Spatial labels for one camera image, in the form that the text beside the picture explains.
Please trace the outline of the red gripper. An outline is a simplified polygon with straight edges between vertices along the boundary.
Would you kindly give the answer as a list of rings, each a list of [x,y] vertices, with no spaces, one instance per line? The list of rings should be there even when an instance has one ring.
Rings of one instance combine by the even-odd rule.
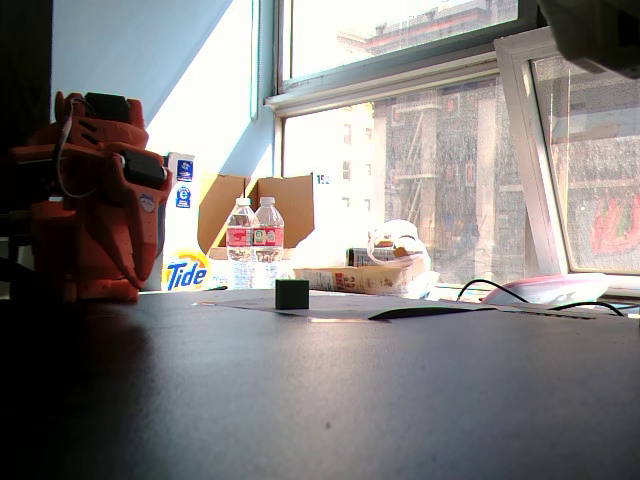
[[[168,194],[167,187],[157,190],[120,186],[116,197],[124,209],[128,229],[117,222],[104,225],[103,248],[135,290],[142,289],[151,275],[159,245],[159,209]]]

